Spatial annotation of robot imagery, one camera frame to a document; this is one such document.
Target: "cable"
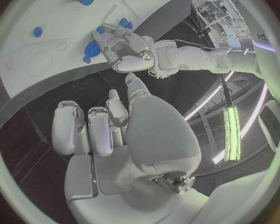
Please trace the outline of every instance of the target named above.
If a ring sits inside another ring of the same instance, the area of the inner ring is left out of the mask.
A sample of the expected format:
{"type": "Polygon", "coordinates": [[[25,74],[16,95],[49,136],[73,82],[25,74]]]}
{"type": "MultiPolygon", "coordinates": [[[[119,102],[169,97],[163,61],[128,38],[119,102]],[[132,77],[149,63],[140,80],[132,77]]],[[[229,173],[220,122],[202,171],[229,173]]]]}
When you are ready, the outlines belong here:
{"type": "Polygon", "coordinates": [[[204,46],[204,45],[200,45],[200,44],[197,44],[197,43],[193,43],[193,42],[188,42],[188,41],[183,41],[183,40],[179,40],[179,39],[174,39],[172,41],[182,41],[182,42],[185,42],[185,43],[188,43],[188,44],[193,44],[193,45],[197,45],[197,46],[202,46],[203,48],[207,48],[207,49],[211,49],[211,50],[216,50],[216,48],[212,48],[212,47],[207,47],[207,46],[204,46]]]}

